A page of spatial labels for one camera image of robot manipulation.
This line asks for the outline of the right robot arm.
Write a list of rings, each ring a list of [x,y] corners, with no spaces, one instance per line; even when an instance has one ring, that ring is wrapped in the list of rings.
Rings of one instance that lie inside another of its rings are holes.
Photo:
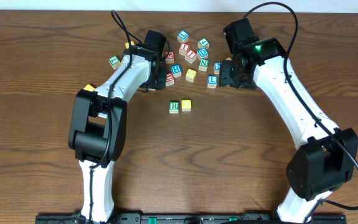
[[[340,129],[319,108],[292,68],[288,52],[275,38],[228,37],[232,60],[220,67],[219,84],[260,88],[286,124],[296,153],[286,167],[290,189],[276,209],[284,223],[309,223],[318,205],[350,181],[358,170],[358,137]]]

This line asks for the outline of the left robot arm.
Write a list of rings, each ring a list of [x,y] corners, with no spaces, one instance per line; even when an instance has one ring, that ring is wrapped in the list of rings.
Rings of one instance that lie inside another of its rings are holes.
[[[127,106],[139,88],[165,86],[163,47],[137,44],[124,51],[115,72],[94,90],[75,96],[68,145],[83,175],[80,223],[107,223],[114,211],[112,173],[124,148]]]

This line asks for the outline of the yellow O block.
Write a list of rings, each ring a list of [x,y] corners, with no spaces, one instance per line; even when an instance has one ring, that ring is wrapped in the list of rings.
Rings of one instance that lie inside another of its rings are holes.
[[[188,82],[194,82],[196,78],[197,71],[193,69],[188,69],[185,75],[185,80]]]

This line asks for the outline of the yellow block cluster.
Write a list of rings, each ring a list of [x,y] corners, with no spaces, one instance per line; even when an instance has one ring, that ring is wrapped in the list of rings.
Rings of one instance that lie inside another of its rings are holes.
[[[182,100],[181,101],[181,110],[182,110],[182,112],[191,111],[191,100]]]

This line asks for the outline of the green R block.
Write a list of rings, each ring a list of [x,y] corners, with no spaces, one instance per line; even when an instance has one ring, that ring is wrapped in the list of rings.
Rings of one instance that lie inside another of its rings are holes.
[[[180,104],[178,101],[171,101],[169,103],[169,113],[170,114],[178,114],[180,110]]]

